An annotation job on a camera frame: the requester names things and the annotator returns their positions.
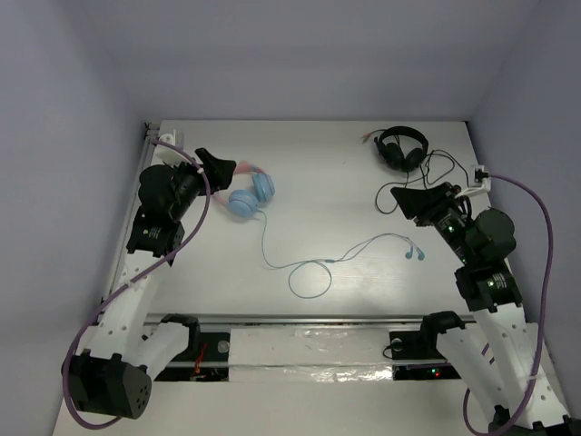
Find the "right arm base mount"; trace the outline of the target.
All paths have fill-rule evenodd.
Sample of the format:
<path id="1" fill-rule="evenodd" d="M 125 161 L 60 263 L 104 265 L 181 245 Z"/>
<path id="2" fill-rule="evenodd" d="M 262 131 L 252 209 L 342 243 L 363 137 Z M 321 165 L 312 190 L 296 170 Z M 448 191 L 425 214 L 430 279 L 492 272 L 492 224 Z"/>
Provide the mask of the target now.
<path id="1" fill-rule="evenodd" d="M 455 368 L 437 350 L 437 338 L 453 328 L 466 328 L 466 323 L 452 311 L 435 312 L 423 317 L 417 331 L 389 334 L 389 344 L 382 356 L 395 362 L 396 381 L 458 380 Z"/>

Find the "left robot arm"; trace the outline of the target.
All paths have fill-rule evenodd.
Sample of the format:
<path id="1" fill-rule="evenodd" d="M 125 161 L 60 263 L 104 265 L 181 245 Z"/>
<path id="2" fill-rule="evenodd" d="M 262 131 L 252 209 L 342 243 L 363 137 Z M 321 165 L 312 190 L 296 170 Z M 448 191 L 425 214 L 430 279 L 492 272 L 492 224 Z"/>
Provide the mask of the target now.
<path id="1" fill-rule="evenodd" d="M 176 356 L 202 347 L 199 323 L 170 314 L 148 338 L 143 325 L 153 297 L 176 255 L 194 237 L 181 219 L 194 200 L 228 188 L 237 164 L 199 148 L 180 163 L 158 163 L 139 175 L 139 205 L 126 244 L 117 289 L 75 335 L 62 366 L 64 403 L 83 428 L 99 431 L 141 417 L 153 381 Z"/>

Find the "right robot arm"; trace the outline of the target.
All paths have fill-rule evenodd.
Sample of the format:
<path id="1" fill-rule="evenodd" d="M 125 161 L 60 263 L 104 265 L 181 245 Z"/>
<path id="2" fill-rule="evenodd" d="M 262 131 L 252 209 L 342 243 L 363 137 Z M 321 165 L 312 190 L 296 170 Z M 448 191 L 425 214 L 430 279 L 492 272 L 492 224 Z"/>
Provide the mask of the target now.
<path id="1" fill-rule="evenodd" d="M 558 399 L 541 365 L 544 330 L 530 336 L 523 299 L 506 258 L 517 246 L 508 215 L 488 208 L 477 216 L 467 194 L 450 183 L 391 191 L 405 217 L 434 228 L 461 267 L 460 296 L 486 340 L 479 348 L 466 324 L 452 312 L 423 318 L 410 346 L 442 356 L 467 385 L 488 421 L 489 435 L 577 435 L 580 421 Z"/>

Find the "blue pink cat-ear headphones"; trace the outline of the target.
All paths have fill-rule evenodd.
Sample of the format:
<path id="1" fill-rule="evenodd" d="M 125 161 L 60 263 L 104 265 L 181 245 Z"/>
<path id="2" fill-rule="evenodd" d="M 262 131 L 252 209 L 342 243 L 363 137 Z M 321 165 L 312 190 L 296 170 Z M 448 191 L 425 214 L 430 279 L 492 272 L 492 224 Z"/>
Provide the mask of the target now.
<path id="1" fill-rule="evenodd" d="M 236 189 L 227 198 L 215 193 L 212 198 L 229 213 L 240 218 L 251 218 L 275 195 L 274 182 L 262 168 L 246 161 L 237 163 L 234 176 L 248 174 L 251 177 L 250 189 Z"/>

